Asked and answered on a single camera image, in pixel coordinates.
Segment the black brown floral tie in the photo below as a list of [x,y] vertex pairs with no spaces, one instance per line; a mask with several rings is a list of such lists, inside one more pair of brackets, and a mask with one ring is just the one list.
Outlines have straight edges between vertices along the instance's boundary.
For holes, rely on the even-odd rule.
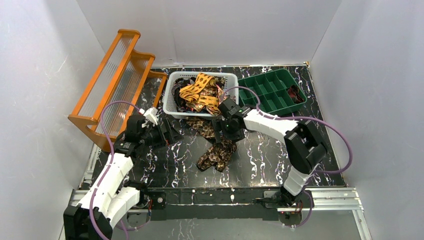
[[233,153],[237,150],[236,143],[224,137],[220,142],[216,141],[216,134],[210,120],[188,117],[186,123],[211,143],[211,147],[197,160],[197,168],[204,172],[210,167],[214,167],[216,171],[223,172],[232,159]]

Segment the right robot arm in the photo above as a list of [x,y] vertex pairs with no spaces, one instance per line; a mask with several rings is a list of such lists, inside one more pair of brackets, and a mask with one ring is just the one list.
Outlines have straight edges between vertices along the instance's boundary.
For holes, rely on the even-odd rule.
[[265,196],[263,203],[290,207],[300,200],[302,191],[328,153],[328,146],[311,120],[282,120],[267,115],[251,105],[240,106],[225,99],[219,106],[222,116],[211,124],[215,140],[238,142],[245,138],[245,130],[258,132],[284,142],[290,169],[280,192]]

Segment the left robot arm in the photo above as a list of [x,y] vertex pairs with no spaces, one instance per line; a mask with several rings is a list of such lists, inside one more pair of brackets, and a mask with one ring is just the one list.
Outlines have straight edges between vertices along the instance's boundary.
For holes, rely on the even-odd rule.
[[133,168],[138,150],[166,147],[182,138],[167,118],[159,120],[147,112],[131,115],[125,130],[113,141],[108,163],[90,190],[76,205],[65,209],[65,239],[110,240],[114,228],[132,207],[152,206],[154,197],[146,184],[124,183],[124,178]]

